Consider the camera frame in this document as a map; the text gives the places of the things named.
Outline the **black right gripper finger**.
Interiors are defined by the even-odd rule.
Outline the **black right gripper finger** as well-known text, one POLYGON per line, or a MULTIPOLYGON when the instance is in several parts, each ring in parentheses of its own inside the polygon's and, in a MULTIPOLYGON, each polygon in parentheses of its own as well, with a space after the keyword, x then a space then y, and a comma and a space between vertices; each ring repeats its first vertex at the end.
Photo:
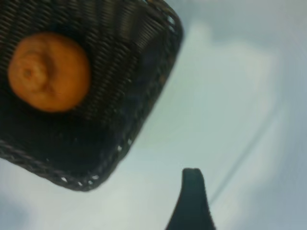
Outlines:
POLYGON ((198 168, 182 171, 181 191, 167 230, 215 230, 204 177, 198 168))

